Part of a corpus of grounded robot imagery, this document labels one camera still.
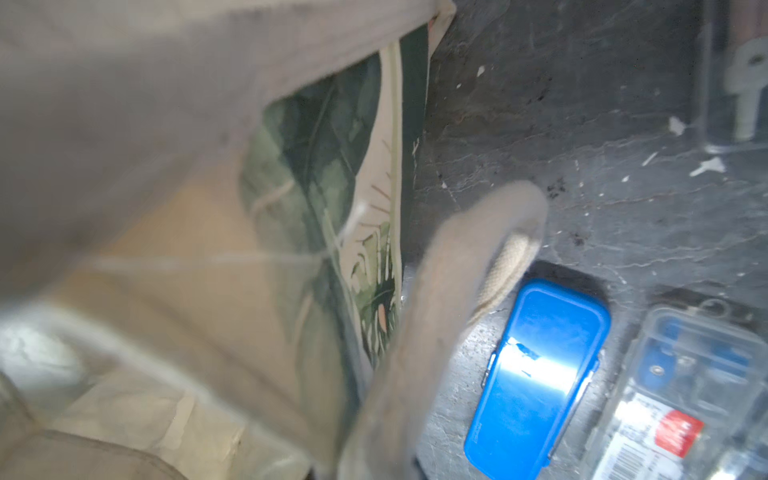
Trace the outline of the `clear case pink compass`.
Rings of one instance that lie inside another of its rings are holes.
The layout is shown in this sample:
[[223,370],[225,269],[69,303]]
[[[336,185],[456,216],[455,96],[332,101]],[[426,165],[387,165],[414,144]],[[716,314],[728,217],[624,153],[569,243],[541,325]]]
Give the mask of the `clear case pink compass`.
[[711,154],[767,148],[767,3],[704,1],[697,136]]

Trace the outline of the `floral canvas tote bag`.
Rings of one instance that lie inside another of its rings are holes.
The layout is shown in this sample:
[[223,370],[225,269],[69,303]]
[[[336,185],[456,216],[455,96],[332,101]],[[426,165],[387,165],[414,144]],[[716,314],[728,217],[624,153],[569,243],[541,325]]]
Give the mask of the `floral canvas tote bag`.
[[1,5],[1,475],[420,479],[540,248],[510,183],[402,237],[451,1]]

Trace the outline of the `blue box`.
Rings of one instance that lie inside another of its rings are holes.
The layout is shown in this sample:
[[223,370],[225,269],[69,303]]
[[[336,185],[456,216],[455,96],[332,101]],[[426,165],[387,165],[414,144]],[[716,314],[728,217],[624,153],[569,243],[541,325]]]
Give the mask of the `blue box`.
[[596,298],[527,282],[488,363],[464,442],[470,464],[490,479],[537,478],[599,367],[610,327]]

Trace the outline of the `clear case barcode label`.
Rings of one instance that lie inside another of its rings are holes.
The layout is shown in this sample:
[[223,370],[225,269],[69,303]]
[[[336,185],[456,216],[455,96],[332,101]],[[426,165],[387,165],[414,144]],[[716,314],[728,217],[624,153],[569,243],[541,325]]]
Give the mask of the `clear case barcode label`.
[[585,447],[583,479],[764,479],[767,343],[727,304],[658,305]]

